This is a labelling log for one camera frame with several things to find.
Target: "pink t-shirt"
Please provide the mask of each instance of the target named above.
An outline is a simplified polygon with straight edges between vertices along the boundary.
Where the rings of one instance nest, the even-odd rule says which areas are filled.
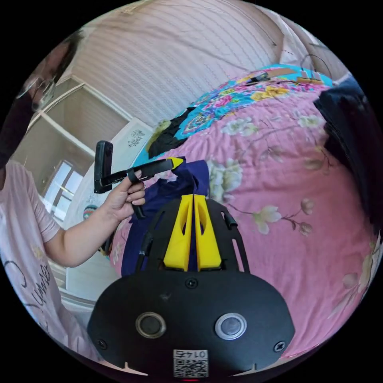
[[[33,177],[9,161],[0,190],[0,257],[19,299],[53,338],[95,361],[100,357],[86,330],[63,306],[44,251],[59,226],[41,202]]]

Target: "pink blanket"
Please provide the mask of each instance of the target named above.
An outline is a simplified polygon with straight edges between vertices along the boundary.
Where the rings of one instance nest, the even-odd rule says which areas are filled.
[[[252,274],[290,309],[296,334],[283,357],[345,323],[366,290],[376,242],[351,174],[323,148],[324,121],[313,105],[322,89],[264,97],[164,156],[207,161],[210,198],[237,220]],[[129,229],[123,222],[115,236],[118,273]]]

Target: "circular sensor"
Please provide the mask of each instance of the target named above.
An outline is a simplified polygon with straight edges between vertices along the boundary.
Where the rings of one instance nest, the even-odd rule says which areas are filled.
[[[236,313],[225,314],[215,323],[215,333],[223,340],[238,339],[244,334],[246,328],[246,319]]]
[[[166,331],[162,316],[155,312],[144,312],[136,319],[136,330],[145,338],[156,339]]]

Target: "bed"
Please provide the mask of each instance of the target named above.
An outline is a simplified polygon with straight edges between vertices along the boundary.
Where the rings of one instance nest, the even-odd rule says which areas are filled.
[[[283,68],[291,73],[245,86],[265,70]],[[210,198],[236,219],[251,273],[289,306],[296,334],[284,359],[339,330],[381,256],[351,174],[323,148],[324,120],[313,101],[332,81],[322,75],[322,83],[301,83],[299,75],[300,68],[278,64],[206,93],[176,134],[186,142],[151,159],[206,160]],[[143,150],[134,165],[148,161]],[[146,187],[172,177],[157,175]],[[113,241],[110,262],[119,275],[129,229],[129,220],[122,222]]]

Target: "fingers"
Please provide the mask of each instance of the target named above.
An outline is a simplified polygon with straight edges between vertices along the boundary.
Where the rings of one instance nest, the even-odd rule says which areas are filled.
[[[145,198],[135,199],[132,205],[141,206],[145,204]]]
[[[144,190],[139,190],[135,193],[129,194],[128,198],[126,199],[127,202],[132,202],[134,205],[137,205],[136,201],[143,199],[145,196]]]
[[[143,190],[144,187],[145,187],[145,185],[143,182],[140,182],[139,184],[134,184],[129,188],[128,193],[132,194],[135,192],[139,192],[140,190]]]
[[[142,175],[142,172],[141,170],[139,170],[138,172],[135,173],[136,174],[136,177],[137,178],[140,178],[141,175]],[[116,187],[116,189],[118,188],[118,190],[120,192],[127,192],[130,188],[132,187],[132,182],[130,182],[130,179],[129,177],[125,177],[121,183]]]

